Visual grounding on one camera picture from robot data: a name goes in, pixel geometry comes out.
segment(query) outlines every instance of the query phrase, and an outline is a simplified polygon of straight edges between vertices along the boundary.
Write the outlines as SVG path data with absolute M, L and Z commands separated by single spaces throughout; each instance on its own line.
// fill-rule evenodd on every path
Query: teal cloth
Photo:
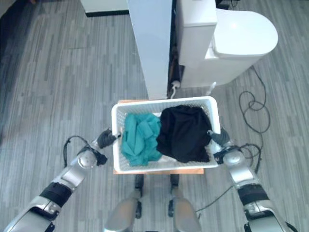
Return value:
M 130 166 L 147 166 L 158 161 L 162 154 L 156 150 L 160 119 L 153 114 L 128 114 L 125 119 L 121 152 Z

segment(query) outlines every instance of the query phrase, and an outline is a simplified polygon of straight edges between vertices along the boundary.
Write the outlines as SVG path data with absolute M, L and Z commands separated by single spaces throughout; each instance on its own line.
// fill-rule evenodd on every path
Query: black cloth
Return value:
M 157 150 L 179 162 L 209 162 L 205 150 L 211 140 L 211 123 L 200 107 L 179 105 L 163 110 Z

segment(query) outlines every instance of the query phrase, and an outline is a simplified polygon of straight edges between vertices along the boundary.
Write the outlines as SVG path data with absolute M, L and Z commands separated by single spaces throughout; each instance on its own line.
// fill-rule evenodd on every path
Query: toilet tank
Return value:
M 217 25 L 215 0 L 177 0 L 179 64 L 195 68 L 205 58 Z

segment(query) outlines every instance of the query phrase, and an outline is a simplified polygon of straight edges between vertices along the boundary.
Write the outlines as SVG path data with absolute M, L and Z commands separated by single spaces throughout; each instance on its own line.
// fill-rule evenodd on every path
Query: toilet lid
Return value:
M 258 13 L 217 9 L 217 18 L 214 45 L 219 55 L 264 55 L 277 45 L 276 28 Z

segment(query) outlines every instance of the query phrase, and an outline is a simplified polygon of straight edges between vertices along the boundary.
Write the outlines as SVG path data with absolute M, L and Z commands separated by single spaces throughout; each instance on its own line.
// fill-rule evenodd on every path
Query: clothing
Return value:
M 121 152 L 130 166 L 146 166 L 148 161 L 158 161 L 156 138 L 160 132 L 160 119 L 153 114 L 128 114 L 121 143 Z
M 157 150 L 163 155 L 187 163 L 209 162 L 206 152 L 211 140 L 211 123 L 200 107 L 179 105 L 163 110 Z

